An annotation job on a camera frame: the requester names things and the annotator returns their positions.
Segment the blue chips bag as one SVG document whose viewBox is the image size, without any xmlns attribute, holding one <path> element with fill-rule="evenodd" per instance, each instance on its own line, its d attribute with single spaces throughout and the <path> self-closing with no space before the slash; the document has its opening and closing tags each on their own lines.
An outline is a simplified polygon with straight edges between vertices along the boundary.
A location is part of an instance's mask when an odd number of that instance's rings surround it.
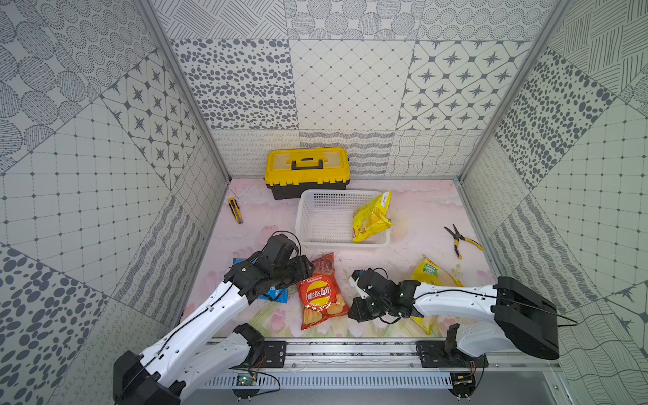
<svg viewBox="0 0 648 405">
<path fill-rule="evenodd" d="M 267 273 L 254 260 L 233 259 L 231 270 L 225 276 L 226 282 L 233 283 L 251 304 L 255 300 L 268 300 L 286 304 L 289 300 L 288 288 L 280 289 L 271 281 Z"/>
</svg>

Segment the red chips bag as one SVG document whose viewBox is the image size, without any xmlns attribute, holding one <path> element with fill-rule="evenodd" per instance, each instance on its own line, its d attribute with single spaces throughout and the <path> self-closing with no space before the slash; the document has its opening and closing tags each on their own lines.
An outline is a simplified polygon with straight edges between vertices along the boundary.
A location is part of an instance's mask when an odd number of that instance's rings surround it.
<svg viewBox="0 0 648 405">
<path fill-rule="evenodd" d="M 336 279 L 333 253 L 317 258 L 312 276 L 299 283 L 298 292 L 304 307 L 301 330 L 315 327 L 331 318 L 345 317 L 350 307 L 342 296 Z"/>
</svg>

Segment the white plastic basket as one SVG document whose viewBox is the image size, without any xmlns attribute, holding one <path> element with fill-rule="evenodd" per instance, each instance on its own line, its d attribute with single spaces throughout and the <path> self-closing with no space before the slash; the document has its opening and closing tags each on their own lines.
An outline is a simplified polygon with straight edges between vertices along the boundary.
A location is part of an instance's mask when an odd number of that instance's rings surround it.
<svg viewBox="0 0 648 405">
<path fill-rule="evenodd" d="M 312 249 L 371 250 L 387 247 L 391 231 L 353 243 L 354 212 L 381 194 L 371 190 L 306 190 L 301 194 L 295 234 Z"/>
</svg>

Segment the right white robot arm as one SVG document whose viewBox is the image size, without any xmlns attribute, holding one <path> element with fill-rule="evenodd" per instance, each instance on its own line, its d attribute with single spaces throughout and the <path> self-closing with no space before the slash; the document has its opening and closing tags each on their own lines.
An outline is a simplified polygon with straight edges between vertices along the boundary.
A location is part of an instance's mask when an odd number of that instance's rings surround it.
<svg viewBox="0 0 648 405">
<path fill-rule="evenodd" d="M 445 287 L 405 280 L 395 283 L 374 269 L 349 278 L 359 296 L 349 318 L 369 322 L 384 316 L 398 322 L 412 317 L 468 318 L 474 324 L 448 327 L 445 352 L 472 358 L 518 349 L 538 359 L 560 357 L 557 308 L 523 283 L 500 277 L 494 285 Z"/>
</svg>

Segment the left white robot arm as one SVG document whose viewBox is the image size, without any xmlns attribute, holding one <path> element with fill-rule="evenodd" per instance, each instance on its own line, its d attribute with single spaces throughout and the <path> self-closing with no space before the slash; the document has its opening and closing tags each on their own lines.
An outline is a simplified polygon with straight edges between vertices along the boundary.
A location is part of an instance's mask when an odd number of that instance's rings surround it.
<svg viewBox="0 0 648 405">
<path fill-rule="evenodd" d="M 233 264 L 187 319 L 141 353 L 128 350 L 116 360 L 114 403 L 180 404 L 225 371 L 261 365 L 265 339 L 247 323 L 221 343 L 206 344 L 269 290 L 287 290 L 309 279 L 314 269 L 294 233 L 273 233 L 261 251 Z"/>
</svg>

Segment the yellow Lay's chips bag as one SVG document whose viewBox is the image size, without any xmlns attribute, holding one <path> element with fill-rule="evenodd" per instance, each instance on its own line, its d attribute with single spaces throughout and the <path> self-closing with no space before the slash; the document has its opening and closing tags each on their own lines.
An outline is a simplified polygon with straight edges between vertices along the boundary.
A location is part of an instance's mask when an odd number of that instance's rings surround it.
<svg viewBox="0 0 648 405">
<path fill-rule="evenodd" d="M 432 262 L 430 258 L 427 258 L 426 256 L 423 256 L 417 267 L 413 270 L 411 280 L 429 285 L 464 287 L 464 284 L 460 279 Z M 413 321 L 421 327 L 428 336 L 445 336 L 447 335 L 448 329 L 451 325 L 459 323 L 458 318 L 452 316 L 414 317 Z"/>
</svg>

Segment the yellow black utility knife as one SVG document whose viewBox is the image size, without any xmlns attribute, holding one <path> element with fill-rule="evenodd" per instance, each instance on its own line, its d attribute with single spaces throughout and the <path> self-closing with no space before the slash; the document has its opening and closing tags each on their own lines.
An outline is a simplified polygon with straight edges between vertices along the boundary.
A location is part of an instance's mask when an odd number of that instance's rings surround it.
<svg viewBox="0 0 648 405">
<path fill-rule="evenodd" d="M 237 224 L 243 224 L 244 219 L 242 217 L 241 208 L 240 208 L 240 206 L 239 206 L 239 204 L 238 204 L 238 202 L 237 202 L 237 200 L 235 198 L 232 197 L 232 198 L 230 198 L 228 200 L 228 207 L 229 207 L 229 209 L 231 211 L 231 214 L 233 215 L 236 223 Z"/>
</svg>

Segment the yellow black toolbox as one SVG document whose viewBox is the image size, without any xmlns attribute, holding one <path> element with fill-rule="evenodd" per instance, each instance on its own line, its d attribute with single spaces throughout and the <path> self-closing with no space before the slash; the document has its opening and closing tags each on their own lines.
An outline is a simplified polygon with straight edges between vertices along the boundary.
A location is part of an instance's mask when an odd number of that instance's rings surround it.
<svg viewBox="0 0 648 405">
<path fill-rule="evenodd" d="M 350 179 L 349 157 L 343 148 L 272 151 L 264 175 L 275 200 L 300 198 L 311 189 L 344 190 Z"/>
</svg>

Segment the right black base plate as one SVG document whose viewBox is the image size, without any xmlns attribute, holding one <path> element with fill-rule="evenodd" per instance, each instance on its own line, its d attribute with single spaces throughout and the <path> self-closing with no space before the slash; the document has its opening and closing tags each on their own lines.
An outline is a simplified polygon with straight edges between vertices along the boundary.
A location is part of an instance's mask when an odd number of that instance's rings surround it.
<svg viewBox="0 0 648 405">
<path fill-rule="evenodd" d="M 485 354 L 474 358 L 458 349 L 446 351 L 445 342 L 440 340 L 421 340 L 415 345 L 416 354 L 423 368 L 476 368 L 488 367 Z"/>
</svg>

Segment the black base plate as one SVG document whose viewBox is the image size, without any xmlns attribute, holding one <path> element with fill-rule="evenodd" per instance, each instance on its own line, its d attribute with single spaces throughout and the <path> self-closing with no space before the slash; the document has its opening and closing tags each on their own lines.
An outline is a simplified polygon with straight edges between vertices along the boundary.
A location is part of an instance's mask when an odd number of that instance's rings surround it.
<svg viewBox="0 0 648 405">
<path fill-rule="evenodd" d="M 421 340 L 415 345 L 416 354 L 423 368 L 476 368 L 488 367 L 485 354 L 474 358 L 458 349 L 446 351 L 445 342 L 440 340 Z"/>
<path fill-rule="evenodd" d="M 254 369 L 282 369 L 285 367 L 287 342 L 280 340 L 266 341 L 263 344 L 258 362 Z"/>
</svg>

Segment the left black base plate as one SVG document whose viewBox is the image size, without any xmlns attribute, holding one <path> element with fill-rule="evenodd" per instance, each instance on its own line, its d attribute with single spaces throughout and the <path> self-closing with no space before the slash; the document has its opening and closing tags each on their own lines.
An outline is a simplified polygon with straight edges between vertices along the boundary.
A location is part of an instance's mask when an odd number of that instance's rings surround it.
<svg viewBox="0 0 648 405">
<path fill-rule="evenodd" d="M 263 344 L 258 362 L 254 369 L 282 369 L 285 367 L 287 342 L 280 340 L 266 341 Z"/>
</svg>

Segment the yellow handled pliers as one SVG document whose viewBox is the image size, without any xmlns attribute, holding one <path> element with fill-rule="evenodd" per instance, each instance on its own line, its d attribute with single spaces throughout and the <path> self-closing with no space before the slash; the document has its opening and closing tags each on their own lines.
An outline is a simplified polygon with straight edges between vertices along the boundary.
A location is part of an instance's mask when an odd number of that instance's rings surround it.
<svg viewBox="0 0 648 405">
<path fill-rule="evenodd" d="M 452 229 L 449 229 L 448 227 L 445 227 L 445 230 L 452 236 L 454 240 L 454 252 L 459 260 L 462 260 L 462 254 L 460 253 L 459 246 L 461 241 L 465 241 L 475 247 L 477 247 L 480 251 L 485 251 L 484 247 L 479 244 L 477 241 L 474 241 L 473 239 L 464 236 L 458 229 L 455 224 L 452 226 Z"/>
</svg>

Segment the aluminium mounting rail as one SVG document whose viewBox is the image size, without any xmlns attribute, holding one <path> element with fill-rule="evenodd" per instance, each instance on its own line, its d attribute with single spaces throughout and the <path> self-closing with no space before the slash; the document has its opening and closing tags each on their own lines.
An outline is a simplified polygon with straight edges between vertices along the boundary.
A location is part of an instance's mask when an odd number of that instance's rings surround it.
<svg viewBox="0 0 648 405">
<path fill-rule="evenodd" d="M 558 371 L 555 360 L 536 359 L 518 351 L 486 354 L 488 367 L 423 368 L 416 339 L 287 339 L 282 369 L 232 368 L 200 389 L 253 393 L 290 389 L 431 389 L 475 386 L 484 372 Z"/>
</svg>

